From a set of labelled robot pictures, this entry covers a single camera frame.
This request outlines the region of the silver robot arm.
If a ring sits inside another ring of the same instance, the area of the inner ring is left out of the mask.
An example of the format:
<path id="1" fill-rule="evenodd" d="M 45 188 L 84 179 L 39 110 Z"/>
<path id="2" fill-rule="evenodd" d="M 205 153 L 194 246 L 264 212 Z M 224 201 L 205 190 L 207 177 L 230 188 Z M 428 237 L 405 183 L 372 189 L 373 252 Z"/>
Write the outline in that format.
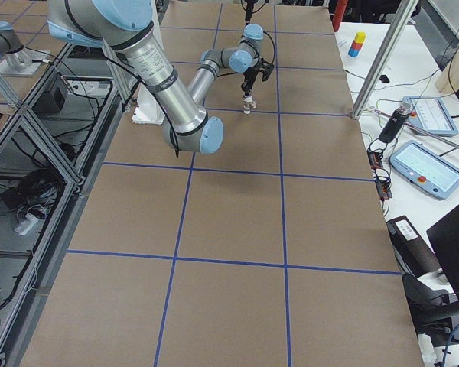
<path id="1" fill-rule="evenodd" d="M 52 36 L 84 47 L 108 44 L 122 54 L 136 77 L 165 114 L 164 139 L 175 151 L 217 152 L 223 122 L 211 116 L 202 101 L 221 70 L 246 73 L 259 64 L 264 31 L 248 24 L 239 44 L 208 50 L 190 85 L 181 81 L 154 35 L 150 1 L 50 1 L 47 23 Z"/>

